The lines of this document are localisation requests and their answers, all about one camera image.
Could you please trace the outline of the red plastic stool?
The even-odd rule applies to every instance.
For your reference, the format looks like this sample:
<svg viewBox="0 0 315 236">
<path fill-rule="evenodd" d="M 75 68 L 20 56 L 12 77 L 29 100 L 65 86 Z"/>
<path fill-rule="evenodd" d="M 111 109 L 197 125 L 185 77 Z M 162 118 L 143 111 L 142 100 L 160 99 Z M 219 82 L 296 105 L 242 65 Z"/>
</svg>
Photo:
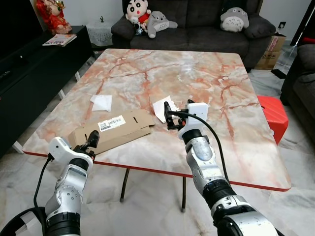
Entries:
<svg viewBox="0 0 315 236">
<path fill-rule="evenodd" d="M 289 119 L 284 106 L 276 97 L 258 96 L 258 100 L 263 108 L 268 126 L 274 132 L 275 143 L 279 144 L 289 126 Z"/>
</svg>

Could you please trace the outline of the side table with lace cloth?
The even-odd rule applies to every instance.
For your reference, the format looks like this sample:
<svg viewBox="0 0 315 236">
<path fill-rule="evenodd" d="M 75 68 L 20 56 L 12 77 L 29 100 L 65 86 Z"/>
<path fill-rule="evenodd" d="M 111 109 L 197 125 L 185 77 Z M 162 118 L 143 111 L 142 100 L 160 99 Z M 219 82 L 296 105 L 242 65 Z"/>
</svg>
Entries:
<svg viewBox="0 0 315 236">
<path fill-rule="evenodd" d="M 91 22 L 86 25 L 90 42 L 97 47 L 112 46 L 112 22 Z"/>
</svg>

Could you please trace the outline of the thin magazine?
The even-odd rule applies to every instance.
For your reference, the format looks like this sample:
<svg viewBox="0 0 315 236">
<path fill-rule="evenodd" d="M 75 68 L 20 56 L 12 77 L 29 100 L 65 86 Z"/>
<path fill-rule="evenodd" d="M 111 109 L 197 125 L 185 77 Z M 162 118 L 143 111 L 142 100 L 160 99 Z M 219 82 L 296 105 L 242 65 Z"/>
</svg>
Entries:
<svg viewBox="0 0 315 236">
<path fill-rule="evenodd" d="M 55 34 L 49 40 L 43 43 L 43 46 L 61 46 L 65 47 L 69 42 L 77 37 L 76 34 Z"/>
</svg>

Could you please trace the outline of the grey Totoro plush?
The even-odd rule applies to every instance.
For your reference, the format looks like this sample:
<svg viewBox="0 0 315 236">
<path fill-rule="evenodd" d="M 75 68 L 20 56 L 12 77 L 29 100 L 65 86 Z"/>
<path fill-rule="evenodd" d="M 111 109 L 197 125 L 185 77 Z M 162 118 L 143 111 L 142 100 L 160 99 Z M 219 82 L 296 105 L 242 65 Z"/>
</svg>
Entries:
<svg viewBox="0 0 315 236">
<path fill-rule="evenodd" d="M 220 28 L 223 31 L 239 33 L 250 25 L 248 14 L 240 7 L 232 7 L 220 16 Z"/>
<path fill-rule="evenodd" d="M 146 24 L 146 32 L 149 38 L 155 38 L 158 31 L 164 29 L 176 29 L 178 23 L 172 22 L 160 11 L 152 11 Z"/>
</svg>

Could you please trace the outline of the black television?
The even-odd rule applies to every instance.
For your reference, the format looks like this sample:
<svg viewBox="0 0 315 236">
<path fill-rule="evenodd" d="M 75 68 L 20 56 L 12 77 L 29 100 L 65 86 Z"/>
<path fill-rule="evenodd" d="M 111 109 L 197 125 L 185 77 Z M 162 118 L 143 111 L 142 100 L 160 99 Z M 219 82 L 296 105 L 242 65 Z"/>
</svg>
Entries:
<svg viewBox="0 0 315 236">
<path fill-rule="evenodd" d="M 31 0 L 0 0 L 0 59 L 43 34 Z"/>
</svg>

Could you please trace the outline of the white tissue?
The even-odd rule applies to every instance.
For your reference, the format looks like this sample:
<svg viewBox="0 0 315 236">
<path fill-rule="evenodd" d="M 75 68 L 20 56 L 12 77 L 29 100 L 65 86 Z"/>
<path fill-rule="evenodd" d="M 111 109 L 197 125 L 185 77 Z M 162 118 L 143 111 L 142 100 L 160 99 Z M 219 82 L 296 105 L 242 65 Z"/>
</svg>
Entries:
<svg viewBox="0 0 315 236">
<path fill-rule="evenodd" d="M 90 101 L 93 103 L 92 112 L 112 110 L 112 95 L 94 95 Z"/>
<path fill-rule="evenodd" d="M 153 104 L 153 110 L 155 112 L 156 117 L 160 120 L 161 123 L 166 123 L 166 118 L 164 115 L 164 102 L 167 102 L 169 104 L 170 110 L 175 112 L 178 112 L 180 110 L 171 99 L 171 96 L 167 96 L 163 99 L 156 101 Z"/>
</svg>

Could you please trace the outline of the dark grey fabric sofa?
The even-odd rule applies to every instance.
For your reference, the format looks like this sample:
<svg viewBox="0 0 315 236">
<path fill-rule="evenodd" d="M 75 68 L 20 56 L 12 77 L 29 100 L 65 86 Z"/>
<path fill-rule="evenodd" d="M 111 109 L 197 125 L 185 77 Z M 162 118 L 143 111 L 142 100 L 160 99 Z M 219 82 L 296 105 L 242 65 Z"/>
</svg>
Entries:
<svg viewBox="0 0 315 236">
<path fill-rule="evenodd" d="M 255 67 L 265 53 L 276 27 L 258 13 L 262 0 L 122 0 L 123 16 L 111 27 L 113 48 L 148 50 L 189 50 L 238 54 L 246 70 Z M 155 38 L 137 34 L 126 16 L 145 4 L 177 24 L 175 29 L 158 31 Z M 240 7 L 247 14 L 249 27 L 239 33 L 220 28 L 221 14 Z"/>
</svg>

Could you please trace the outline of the black metal table frame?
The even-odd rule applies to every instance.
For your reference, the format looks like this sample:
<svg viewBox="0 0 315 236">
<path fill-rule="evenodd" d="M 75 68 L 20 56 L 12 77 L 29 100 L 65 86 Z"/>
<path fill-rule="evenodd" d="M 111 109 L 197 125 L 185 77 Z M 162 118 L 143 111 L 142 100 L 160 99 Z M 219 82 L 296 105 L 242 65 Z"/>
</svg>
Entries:
<svg viewBox="0 0 315 236">
<path fill-rule="evenodd" d="M 127 185 L 127 180 L 128 176 L 130 173 L 130 168 L 126 168 L 124 179 L 123 179 L 123 184 L 122 184 L 122 189 L 120 193 L 120 199 L 119 202 L 123 203 L 124 198 L 125 198 L 125 193 L 126 193 L 126 185 Z M 181 211 L 182 213 L 186 212 L 186 204 L 187 204 L 187 177 L 182 177 L 182 204 L 181 204 Z"/>
</svg>

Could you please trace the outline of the cartoon boy plush doll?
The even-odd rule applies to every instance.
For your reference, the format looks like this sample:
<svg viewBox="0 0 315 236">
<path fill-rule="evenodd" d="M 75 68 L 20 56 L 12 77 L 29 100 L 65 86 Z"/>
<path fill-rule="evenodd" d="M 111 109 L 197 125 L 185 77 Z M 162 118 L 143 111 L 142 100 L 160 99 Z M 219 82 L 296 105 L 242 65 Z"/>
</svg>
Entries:
<svg viewBox="0 0 315 236">
<path fill-rule="evenodd" d="M 125 7 L 125 18 L 132 23 L 135 35 L 143 34 L 151 13 L 148 0 L 126 0 L 123 7 Z"/>
</svg>

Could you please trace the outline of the brown cardboard with label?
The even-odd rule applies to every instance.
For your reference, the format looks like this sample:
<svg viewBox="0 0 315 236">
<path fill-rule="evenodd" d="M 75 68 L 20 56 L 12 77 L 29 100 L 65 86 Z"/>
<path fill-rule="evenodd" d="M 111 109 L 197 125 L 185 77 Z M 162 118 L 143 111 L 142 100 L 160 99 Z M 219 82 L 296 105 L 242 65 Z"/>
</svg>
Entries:
<svg viewBox="0 0 315 236">
<path fill-rule="evenodd" d="M 153 117 L 145 110 L 128 110 L 107 119 L 86 123 L 71 132 L 67 139 L 74 148 L 88 141 L 92 131 L 99 132 L 97 148 L 90 148 L 96 154 L 117 148 L 125 143 L 139 139 L 151 133 L 150 126 L 154 125 Z"/>
</svg>

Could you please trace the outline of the brown cardboard carton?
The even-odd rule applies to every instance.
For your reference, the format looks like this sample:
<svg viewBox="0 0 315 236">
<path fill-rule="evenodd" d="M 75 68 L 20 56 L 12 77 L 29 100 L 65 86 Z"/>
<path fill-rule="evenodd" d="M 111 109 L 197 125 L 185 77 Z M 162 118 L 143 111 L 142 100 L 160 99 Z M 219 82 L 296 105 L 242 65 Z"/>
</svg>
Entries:
<svg viewBox="0 0 315 236">
<path fill-rule="evenodd" d="M 281 49 L 285 43 L 286 36 L 280 33 L 275 33 L 271 37 L 271 41 L 265 50 L 265 53 L 256 64 L 254 69 L 259 70 L 272 70 L 274 69 L 279 56 L 281 55 Z"/>
</svg>

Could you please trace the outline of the red fortune god figurine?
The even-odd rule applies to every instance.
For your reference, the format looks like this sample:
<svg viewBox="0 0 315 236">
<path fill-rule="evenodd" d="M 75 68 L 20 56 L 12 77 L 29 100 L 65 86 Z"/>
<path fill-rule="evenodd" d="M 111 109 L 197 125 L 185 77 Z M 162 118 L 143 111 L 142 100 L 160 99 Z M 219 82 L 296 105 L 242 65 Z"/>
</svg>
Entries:
<svg viewBox="0 0 315 236">
<path fill-rule="evenodd" d="M 72 27 L 64 18 L 63 0 L 36 0 L 35 5 L 52 34 L 71 34 Z"/>
</svg>

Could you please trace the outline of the black TV console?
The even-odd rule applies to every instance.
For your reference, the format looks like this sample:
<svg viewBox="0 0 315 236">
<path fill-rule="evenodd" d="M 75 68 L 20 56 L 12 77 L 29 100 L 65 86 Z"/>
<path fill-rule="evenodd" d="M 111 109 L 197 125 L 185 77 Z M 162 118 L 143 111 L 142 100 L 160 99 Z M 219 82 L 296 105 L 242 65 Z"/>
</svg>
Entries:
<svg viewBox="0 0 315 236">
<path fill-rule="evenodd" d="M 93 55 L 86 26 L 73 26 L 76 38 L 67 45 L 44 46 L 52 34 L 30 40 L 7 60 L 0 72 L 0 158 L 47 108 L 58 92 Z"/>
</svg>

